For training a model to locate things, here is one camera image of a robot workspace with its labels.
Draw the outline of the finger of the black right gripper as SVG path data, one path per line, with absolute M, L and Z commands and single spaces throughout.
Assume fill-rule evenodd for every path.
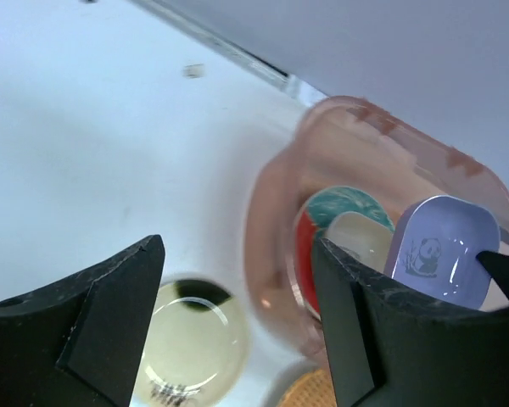
M 509 300 L 509 255 L 482 251 L 476 259 Z

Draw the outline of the red and teal plate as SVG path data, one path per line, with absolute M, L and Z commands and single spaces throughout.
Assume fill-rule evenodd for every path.
M 295 277 L 305 307 L 314 318 L 320 318 L 311 265 L 314 242 L 324 237 L 331 222 L 345 212 L 360 213 L 377 221 L 394 232 L 394 222 L 383 206 L 368 193 L 347 186 L 322 189 L 302 205 L 294 221 L 295 226 Z

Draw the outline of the purple square dish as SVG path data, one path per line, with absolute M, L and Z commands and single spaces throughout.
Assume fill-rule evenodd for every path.
M 499 224 L 486 208 L 433 196 L 399 218 L 383 273 L 433 298 L 480 309 L 491 276 L 477 255 L 498 251 L 500 241 Z

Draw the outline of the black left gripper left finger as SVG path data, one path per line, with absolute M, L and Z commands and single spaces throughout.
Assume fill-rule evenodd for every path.
M 127 406 L 165 261 L 159 235 L 0 302 L 0 406 Z

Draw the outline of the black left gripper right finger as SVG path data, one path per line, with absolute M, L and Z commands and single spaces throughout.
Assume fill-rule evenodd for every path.
M 338 405 L 509 406 L 509 305 L 429 297 L 325 238 L 312 264 Z

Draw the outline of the cream square dish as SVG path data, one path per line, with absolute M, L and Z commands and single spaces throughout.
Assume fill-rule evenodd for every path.
M 350 211 L 338 215 L 324 237 L 363 265 L 383 273 L 393 234 L 377 221 Z

